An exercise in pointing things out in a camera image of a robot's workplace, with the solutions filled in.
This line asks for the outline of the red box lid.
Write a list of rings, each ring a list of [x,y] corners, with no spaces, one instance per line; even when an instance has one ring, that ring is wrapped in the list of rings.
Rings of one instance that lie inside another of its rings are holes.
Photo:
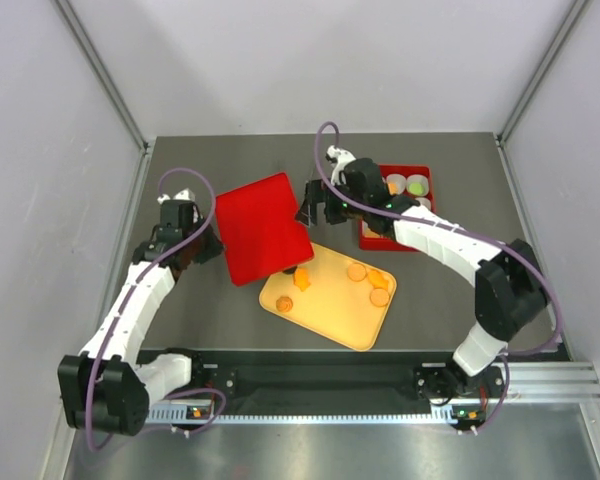
[[[232,283],[244,286],[314,256],[298,202],[280,172],[219,195],[216,221]]]

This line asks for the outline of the green round cookie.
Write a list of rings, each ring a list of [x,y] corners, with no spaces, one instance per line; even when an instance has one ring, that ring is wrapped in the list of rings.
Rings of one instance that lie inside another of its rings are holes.
[[[407,191],[414,197],[425,197],[428,194],[428,185],[422,182],[411,182],[407,185]]]

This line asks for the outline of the red cookie box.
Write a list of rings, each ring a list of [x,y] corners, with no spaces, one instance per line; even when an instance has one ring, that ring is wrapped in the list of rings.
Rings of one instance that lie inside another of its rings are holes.
[[[399,186],[399,195],[414,199],[421,205],[427,207],[430,211],[436,212],[433,179],[431,170],[428,166],[381,164],[379,168],[382,177],[387,184],[391,182]],[[412,196],[407,191],[407,185],[411,182],[426,183],[428,185],[428,194],[425,197]],[[362,221],[358,223],[358,245],[361,250],[368,251],[414,252],[413,248],[404,247],[391,239],[380,237]]]

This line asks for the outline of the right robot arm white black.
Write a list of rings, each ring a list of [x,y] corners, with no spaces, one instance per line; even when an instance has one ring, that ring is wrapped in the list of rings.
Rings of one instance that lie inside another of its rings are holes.
[[[443,377],[449,393],[472,394],[483,383],[483,371],[550,303],[533,249],[520,239],[506,244],[473,234],[419,201],[392,193],[369,158],[331,147],[326,159],[332,172],[306,183],[296,220],[311,227],[319,209],[330,224],[359,220],[375,234],[424,253],[465,279],[475,293],[475,323],[445,365]]]

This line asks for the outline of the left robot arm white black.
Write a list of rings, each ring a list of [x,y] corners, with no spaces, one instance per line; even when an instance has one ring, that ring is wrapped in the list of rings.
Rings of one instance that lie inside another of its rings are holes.
[[[58,366],[65,419],[74,429],[134,436],[151,407],[169,394],[192,397],[206,387],[207,374],[190,353],[170,350],[148,364],[138,362],[149,327],[182,273],[224,250],[191,190],[163,194],[158,203],[159,221],[134,250],[100,327]]]

